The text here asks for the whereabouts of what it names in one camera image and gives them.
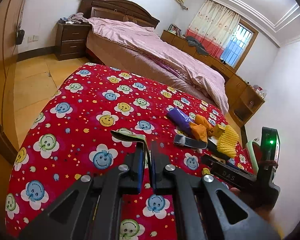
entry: floral curtain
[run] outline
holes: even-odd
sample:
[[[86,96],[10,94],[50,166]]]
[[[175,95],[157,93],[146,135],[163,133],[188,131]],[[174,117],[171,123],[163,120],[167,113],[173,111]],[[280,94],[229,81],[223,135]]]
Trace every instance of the floral curtain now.
[[[213,57],[220,58],[234,35],[241,16],[226,6],[205,0],[189,25],[186,36],[192,36]]]

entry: ceiling molding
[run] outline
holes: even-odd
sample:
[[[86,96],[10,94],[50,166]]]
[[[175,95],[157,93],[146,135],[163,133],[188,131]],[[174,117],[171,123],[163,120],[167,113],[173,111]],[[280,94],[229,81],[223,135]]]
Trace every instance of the ceiling molding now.
[[[298,41],[300,41],[300,35],[298,35],[292,39],[286,40],[282,45],[289,45],[289,44],[292,44],[292,43],[295,43]]]
[[[265,34],[267,34],[279,47],[281,47],[280,42],[271,33],[269,33],[269,31],[267,31],[262,25],[260,25],[259,23],[257,23],[255,20],[251,19],[251,17],[249,17],[248,15],[246,15],[244,12],[242,12],[242,11],[240,11],[240,10],[238,10],[238,9],[236,9],[236,8],[228,5],[228,4],[225,4],[225,3],[223,3],[220,0],[213,0],[213,1],[215,1],[217,3],[220,3],[220,4],[224,5],[224,6],[227,6],[229,9],[237,12],[238,14],[240,14],[241,16],[243,16],[244,18],[246,18],[247,20],[249,20],[250,22],[252,22],[255,26],[257,26],[260,30],[262,30]]]
[[[292,6],[290,8],[290,10],[288,10],[286,12],[285,15],[283,15],[281,17],[281,19],[279,21],[277,21],[275,24],[270,21],[267,17],[265,17],[262,13],[260,13],[259,11],[255,10],[253,7],[251,7],[250,5],[246,4],[245,2],[241,1],[241,0],[228,0],[229,2],[232,2],[236,5],[238,5],[239,7],[241,7],[242,9],[248,11],[250,14],[252,14],[254,17],[256,17],[257,19],[259,19],[261,22],[263,22],[265,25],[267,25],[274,33],[276,33],[277,31],[279,31],[277,28],[283,24],[285,21],[289,20],[289,17],[296,11],[298,10],[300,7],[299,5],[296,3],[294,6]],[[292,20],[294,20],[295,18],[297,18],[300,15],[300,13],[294,17]]]

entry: purple package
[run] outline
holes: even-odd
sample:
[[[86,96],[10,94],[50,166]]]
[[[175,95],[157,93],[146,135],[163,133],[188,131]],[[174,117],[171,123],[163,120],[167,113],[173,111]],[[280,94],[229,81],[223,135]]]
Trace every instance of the purple package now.
[[[175,107],[167,113],[167,116],[184,131],[188,136],[192,136],[189,122],[192,122],[190,117],[182,112],[179,108]]]

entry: red smiley face fabric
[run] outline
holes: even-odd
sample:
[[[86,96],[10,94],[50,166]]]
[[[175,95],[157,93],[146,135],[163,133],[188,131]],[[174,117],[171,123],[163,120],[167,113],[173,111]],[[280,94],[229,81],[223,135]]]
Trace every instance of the red smiley face fabric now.
[[[119,141],[110,130],[144,134],[187,173],[202,176],[202,153],[173,144],[182,133],[167,112],[180,108],[226,125],[221,111],[189,94],[114,67],[86,63],[55,93],[29,130],[17,155],[6,197],[6,227],[20,231],[84,174],[105,174],[123,163],[135,143]],[[239,143],[231,162],[252,172]],[[142,191],[124,195],[120,239],[177,239],[172,197],[153,194],[146,162]]]

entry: wooden headboard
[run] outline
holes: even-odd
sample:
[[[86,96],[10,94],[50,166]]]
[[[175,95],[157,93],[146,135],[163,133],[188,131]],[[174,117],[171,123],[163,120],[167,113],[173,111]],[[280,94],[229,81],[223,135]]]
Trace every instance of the wooden headboard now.
[[[160,22],[145,9],[127,0],[82,0],[78,9],[85,18],[99,17],[122,22],[134,22],[143,27],[154,27]]]

